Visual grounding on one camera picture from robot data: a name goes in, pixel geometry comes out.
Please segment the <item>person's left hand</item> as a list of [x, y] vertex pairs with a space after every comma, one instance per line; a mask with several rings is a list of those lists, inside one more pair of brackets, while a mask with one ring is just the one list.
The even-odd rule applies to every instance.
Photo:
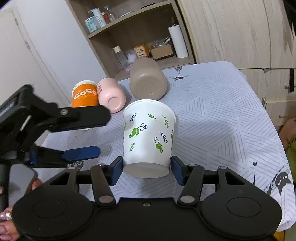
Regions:
[[12, 221], [11, 214], [13, 207], [14, 206], [11, 205], [7, 207], [3, 212], [1, 212], [1, 240], [15, 241], [18, 240], [21, 236]]

